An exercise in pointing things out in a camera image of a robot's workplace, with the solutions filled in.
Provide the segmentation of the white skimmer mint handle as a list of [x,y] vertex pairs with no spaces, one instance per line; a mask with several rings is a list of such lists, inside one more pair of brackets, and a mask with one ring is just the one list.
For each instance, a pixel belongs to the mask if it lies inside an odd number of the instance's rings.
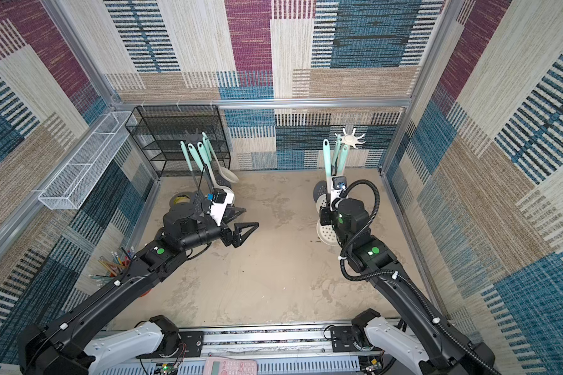
[[228,181],[232,184],[239,183],[239,178],[233,172],[231,172],[231,170],[220,164],[219,159],[217,158],[217,154],[210,143],[210,139],[205,133],[203,133],[203,144],[208,149],[210,156],[214,158],[219,174],[225,179],[225,181]]

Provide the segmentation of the grey utensil rack stand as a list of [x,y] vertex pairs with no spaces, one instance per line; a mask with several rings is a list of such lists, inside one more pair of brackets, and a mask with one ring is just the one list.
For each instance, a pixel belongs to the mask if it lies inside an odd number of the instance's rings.
[[[202,142],[202,143],[203,143],[203,133],[204,133],[204,132],[202,132],[202,133],[199,134],[198,131],[196,131],[194,134],[190,134],[188,131],[186,131],[186,135],[185,135],[185,136],[186,136],[186,142],[184,142],[184,141],[183,141],[183,142],[185,143],[187,149],[188,149],[188,144],[193,144],[193,145],[195,146],[196,150],[199,151],[199,150],[198,150],[198,143],[199,143],[199,142]],[[210,161],[210,165],[211,165],[211,162],[213,161],[213,158],[212,158],[212,157],[210,156],[210,154],[208,153],[208,149],[207,149],[207,148],[206,148],[206,151],[207,151],[207,155],[208,155],[208,158],[209,158],[209,161]],[[190,158],[191,162],[194,162],[192,156],[190,155],[189,150],[188,150],[188,153],[189,153],[189,158]],[[222,181],[225,180],[223,177],[221,177],[221,179],[218,179],[217,177],[215,177],[215,178],[216,178],[216,181],[217,181],[218,184],[223,185]]]

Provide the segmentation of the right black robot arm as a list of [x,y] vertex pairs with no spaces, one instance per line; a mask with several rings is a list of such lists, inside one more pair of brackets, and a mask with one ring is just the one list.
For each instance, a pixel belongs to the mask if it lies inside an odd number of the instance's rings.
[[379,348],[415,374],[496,374],[494,353],[475,345],[425,297],[389,248],[371,233],[374,214],[354,198],[325,195],[319,223],[342,246],[340,270],[348,281],[367,281],[403,321],[396,327],[368,309],[351,322],[359,350]]

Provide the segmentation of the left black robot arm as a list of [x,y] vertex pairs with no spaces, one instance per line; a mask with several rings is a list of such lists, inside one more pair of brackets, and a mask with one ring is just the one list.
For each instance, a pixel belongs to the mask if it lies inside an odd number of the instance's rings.
[[187,252],[216,241],[238,248],[259,227],[257,222],[229,228],[190,203],[177,204],[163,217],[164,226],[138,251],[122,273],[70,312],[50,324],[27,326],[18,338],[23,374],[97,374],[145,354],[152,354],[177,328],[156,317],[130,331],[104,339],[96,336],[136,299],[166,280],[189,260]]

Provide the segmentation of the white utensil rack stand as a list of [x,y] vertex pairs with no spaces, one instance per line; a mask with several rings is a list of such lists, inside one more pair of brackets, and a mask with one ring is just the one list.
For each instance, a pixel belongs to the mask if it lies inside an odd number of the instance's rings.
[[347,129],[343,128],[340,135],[342,137],[342,150],[344,148],[346,148],[348,151],[352,149],[358,149],[361,145],[364,145],[366,143],[366,140],[364,140],[365,134],[356,135],[355,129],[348,133]]

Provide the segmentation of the black mesh shelf rack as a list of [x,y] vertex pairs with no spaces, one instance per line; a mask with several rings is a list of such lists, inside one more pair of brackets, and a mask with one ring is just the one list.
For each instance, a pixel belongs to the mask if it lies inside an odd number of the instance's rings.
[[181,143],[196,145],[206,135],[225,167],[231,153],[221,111],[210,105],[136,106],[125,127],[131,139],[160,178],[188,177]]

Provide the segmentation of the red pencil cup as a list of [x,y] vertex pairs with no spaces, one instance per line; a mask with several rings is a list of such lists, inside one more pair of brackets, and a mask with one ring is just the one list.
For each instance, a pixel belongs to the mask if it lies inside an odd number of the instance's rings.
[[134,249],[126,250],[120,247],[116,252],[111,252],[110,257],[101,255],[97,262],[100,270],[89,274],[89,278],[98,286],[103,286],[115,277],[121,275],[134,259]]

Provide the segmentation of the pink calculator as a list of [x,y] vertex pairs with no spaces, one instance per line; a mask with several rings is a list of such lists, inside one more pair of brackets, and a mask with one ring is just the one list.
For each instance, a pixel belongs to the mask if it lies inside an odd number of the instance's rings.
[[210,357],[206,359],[203,375],[257,375],[258,363],[251,359]]

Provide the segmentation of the grey duct tape roll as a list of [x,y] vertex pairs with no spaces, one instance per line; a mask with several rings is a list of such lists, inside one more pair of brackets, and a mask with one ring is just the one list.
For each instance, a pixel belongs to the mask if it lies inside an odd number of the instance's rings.
[[178,194],[174,195],[170,199],[169,206],[170,206],[170,208],[173,208],[176,205],[190,204],[190,203],[192,203],[192,196],[187,192],[182,192],[182,193],[178,193]]

